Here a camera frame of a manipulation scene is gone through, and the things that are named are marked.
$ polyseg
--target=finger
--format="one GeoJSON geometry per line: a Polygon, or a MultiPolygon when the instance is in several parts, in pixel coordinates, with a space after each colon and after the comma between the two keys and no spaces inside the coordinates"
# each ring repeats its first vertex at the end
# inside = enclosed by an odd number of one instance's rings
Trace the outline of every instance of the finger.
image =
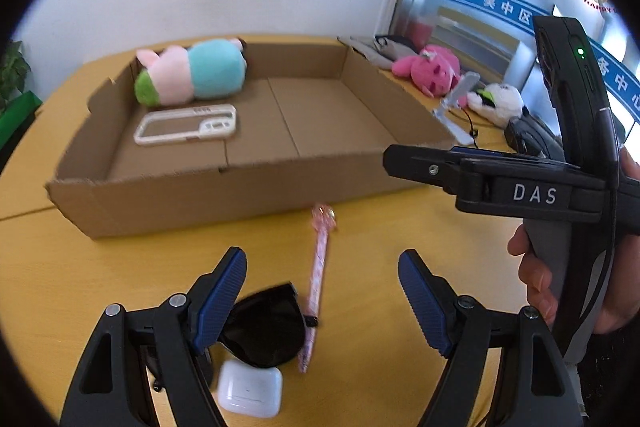
{"type": "Polygon", "coordinates": [[[640,309],[640,237],[625,236],[616,247],[597,333],[626,325],[640,309]]]}
{"type": "Polygon", "coordinates": [[[556,319],[558,300],[549,290],[539,292],[535,288],[528,286],[527,302],[540,311],[547,324],[551,324],[556,319]]]}
{"type": "Polygon", "coordinates": [[[530,243],[524,225],[517,227],[513,237],[507,243],[507,252],[511,255],[522,255],[529,251],[530,243]]]}
{"type": "Polygon", "coordinates": [[[620,149],[620,163],[622,164],[622,171],[635,180],[640,180],[640,165],[638,165],[626,147],[620,149]]]}
{"type": "Polygon", "coordinates": [[[549,289],[553,275],[548,266],[532,253],[524,254],[518,268],[518,277],[527,286],[542,292],[549,289]]]}

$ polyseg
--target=pink and blue plush toy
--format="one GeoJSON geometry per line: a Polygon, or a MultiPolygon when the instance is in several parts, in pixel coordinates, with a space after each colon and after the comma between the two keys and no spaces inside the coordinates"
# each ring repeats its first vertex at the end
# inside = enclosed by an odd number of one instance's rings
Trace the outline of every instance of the pink and blue plush toy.
{"type": "Polygon", "coordinates": [[[158,107],[232,95],[244,84],[243,49],[240,39],[213,39],[188,50],[169,46],[160,55],[138,50],[136,56],[146,69],[135,81],[136,99],[146,107],[158,107]]]}

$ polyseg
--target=pink pen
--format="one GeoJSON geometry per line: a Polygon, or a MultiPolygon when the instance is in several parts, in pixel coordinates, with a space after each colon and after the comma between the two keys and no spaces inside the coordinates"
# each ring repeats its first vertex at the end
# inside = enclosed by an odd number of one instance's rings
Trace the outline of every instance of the pink pen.
{"type": "MultiPolygon", "coordinates": [[[[306,315],[318,318],[320,312],[320,292],[322,291],[322,275],[324,274],[324,259],[326,258],[326,246],[329,242],[329,232],[335,228],[334,210],[326,204],[318,204],[311,211],[312,224],[318,237],[316,238],[316,255],[314,268],[311,272],[309,298],[306,303],[306,315]]],[[[305,345],[298,354],[300,373],[306,373],[314,349],[316,330],[318,328],[306,328],[305,345]]]]}

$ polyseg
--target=black sunglasses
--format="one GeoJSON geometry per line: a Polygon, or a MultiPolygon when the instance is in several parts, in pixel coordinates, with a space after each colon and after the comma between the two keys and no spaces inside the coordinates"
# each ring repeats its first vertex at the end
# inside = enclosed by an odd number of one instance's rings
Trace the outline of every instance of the black sunglasses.
{"type": "MultiPolygon", "coordinates": [[[[289,362],[305,344],[306,328],[318,325],[317,317],[303,315],[297,295],[293,284],[288,282],[240,299],[231,308],[218,342],[253,367],[263,369],[289,362]]],[[[204,357],[210,363],[207,349],[204,357]]],[[[164,386],[153,348],[147,349],[145,358],[155,377],[153,388],[161,391],[164,386]]],[[[204,377],[210,385],[212,373],[204,377]]]]}

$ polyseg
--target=wooden table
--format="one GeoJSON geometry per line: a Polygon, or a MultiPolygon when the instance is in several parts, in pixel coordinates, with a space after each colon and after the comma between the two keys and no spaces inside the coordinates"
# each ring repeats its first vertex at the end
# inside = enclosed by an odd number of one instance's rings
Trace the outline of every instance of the wooden table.
{"type": "MultiPolygon", "coordinates": [[[[92,241],[50,203],[44,182],[85,118],[87,97],[133,54],[111,55],[73,74],[44,104],[0,177],[0,327],[55,416],[109,303],[129,310],[156,306],[187,290],[231,245],[248,256],[242,295],[287,280],[301,293],[308,285],[315,238],[308,211],[92,241]]],[[[481,146],[506,149],[500,130],[474,121],[481,146]]],[[[338,230],[330,241],[310,370],[300,375],[295,362],[281,367],[282,409],[260,424],[413,427],[444,360],[426,344],[402,293],[398,255],[415,248],[458,293],[474,295],[487,307],[517,311],[525,304],[525,289],[517,278],[518,260],[506,253],[516,220],[462,214],[451,196],[434,187],[350,201],[335,211],[338,230]]],[[[227,356],[218,346],[213,354],[217,362],[227,356]]],[[[491,353],[473,422],[487,411],[497,362],[498,353],[491,353]]],[[[161,424],[174,425],[166,395],[154,393],[154,399],[161,424]]],[[[231,427],[257,424],[249,417],[223,415],[231,427]]]]}

